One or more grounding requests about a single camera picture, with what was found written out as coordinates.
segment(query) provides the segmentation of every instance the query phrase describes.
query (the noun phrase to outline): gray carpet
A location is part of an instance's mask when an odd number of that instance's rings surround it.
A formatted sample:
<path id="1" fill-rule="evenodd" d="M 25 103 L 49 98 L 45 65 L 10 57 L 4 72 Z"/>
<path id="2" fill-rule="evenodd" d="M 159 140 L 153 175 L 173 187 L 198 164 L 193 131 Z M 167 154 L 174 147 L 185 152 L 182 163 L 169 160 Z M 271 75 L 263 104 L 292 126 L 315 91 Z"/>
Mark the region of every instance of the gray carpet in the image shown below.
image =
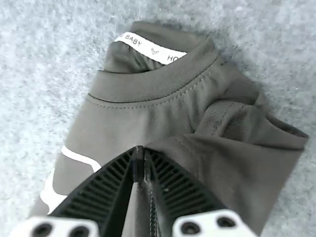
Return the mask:
<path id="1" fill-rule="evenodd" d="M 314 0 L 0 0 L 0 235 L 27 217 L 108 44 L 134 20 L 211 33 L 311 136 L 262 234 L 316 233 Z"/>

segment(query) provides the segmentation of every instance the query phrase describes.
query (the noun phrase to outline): heart symbol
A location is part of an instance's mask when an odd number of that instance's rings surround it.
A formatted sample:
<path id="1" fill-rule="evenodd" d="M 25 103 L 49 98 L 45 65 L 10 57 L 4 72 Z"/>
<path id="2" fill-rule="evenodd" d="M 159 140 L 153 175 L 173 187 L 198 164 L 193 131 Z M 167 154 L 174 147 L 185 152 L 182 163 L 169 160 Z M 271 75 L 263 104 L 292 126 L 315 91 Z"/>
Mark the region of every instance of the heart symbol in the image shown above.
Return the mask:
<path id="1" fill-rule="evenodd" d="M 159 51 L 155 51 L 153 48 L 152 48 L 152 53 L 153 55 L 156 54 L 156 53 L 159 53 Z"/>

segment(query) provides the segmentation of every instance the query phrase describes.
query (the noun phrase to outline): shirt sleeve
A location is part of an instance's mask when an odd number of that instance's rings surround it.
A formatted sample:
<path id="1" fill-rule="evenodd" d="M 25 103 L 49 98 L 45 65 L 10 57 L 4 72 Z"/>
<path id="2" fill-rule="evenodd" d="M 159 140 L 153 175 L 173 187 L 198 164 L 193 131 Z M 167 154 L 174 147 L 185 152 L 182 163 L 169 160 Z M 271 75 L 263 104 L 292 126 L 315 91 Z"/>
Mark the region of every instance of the shirt sleeve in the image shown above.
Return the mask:
<path id="1" fill-rule="evenodd" d="M 273 117 L 261 93 L 233 95 L 210 105 L 195 133 L 148 147 L 178 162 L 260 234 L 308 136 Z"/>

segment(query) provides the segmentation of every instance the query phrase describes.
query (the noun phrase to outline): screw hole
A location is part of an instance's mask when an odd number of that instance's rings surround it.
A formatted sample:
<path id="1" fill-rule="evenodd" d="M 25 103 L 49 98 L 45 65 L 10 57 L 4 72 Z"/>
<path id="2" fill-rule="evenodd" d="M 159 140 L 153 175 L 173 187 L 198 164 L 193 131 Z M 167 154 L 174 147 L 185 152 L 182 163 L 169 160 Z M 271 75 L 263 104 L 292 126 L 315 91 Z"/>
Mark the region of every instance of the screw hole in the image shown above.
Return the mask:
<path id="1" fill-rule="evenodd" d="M 46 237 L 50 234 L 52 229 L 51 224 L 43 223 L 37 226 L 33 231 L 33 237 Z"/>
<path id="2" fill-rule="evenodd" d="M 234 227 L 236 224 L 235 222 L 228 218 L 228 217 L 221 217 L 217 220 L 217 224 L 220 226 L 220 227 Z"/>
<path id="3" fill-rule="evenodd" d="M 196 223 L 186 222 L 181 226 L 181 232 L 183 234 L 195 235 L 200 232 L 200 228 Z"/>
<path id="4" fill-rule="evenodd" d="M 84 227 L 84 226 L 79 226 L 74 228 L 69 237 L 88 237 L 89 235 L 89 230 L 88 228 Z"/>

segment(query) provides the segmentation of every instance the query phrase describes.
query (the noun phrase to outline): gray shirt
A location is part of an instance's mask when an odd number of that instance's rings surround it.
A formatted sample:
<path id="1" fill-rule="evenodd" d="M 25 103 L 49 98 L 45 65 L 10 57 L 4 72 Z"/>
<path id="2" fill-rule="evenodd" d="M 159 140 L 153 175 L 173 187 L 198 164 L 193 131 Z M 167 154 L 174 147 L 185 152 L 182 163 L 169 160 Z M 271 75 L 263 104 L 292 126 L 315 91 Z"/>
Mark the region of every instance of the gray shirt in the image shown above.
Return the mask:
<path id="1" fill-rule="evenodd" d="M 260 233 L 307 135 L 276 119 L 263 92 L 207 36 L 135 22 L 130 32 L 187 53 L 164 65 L 113 42 L 31 215 L 136 145 L 166 153 Z M 133 188 L 123 235 L 149 236 L 146 186 Z"/>

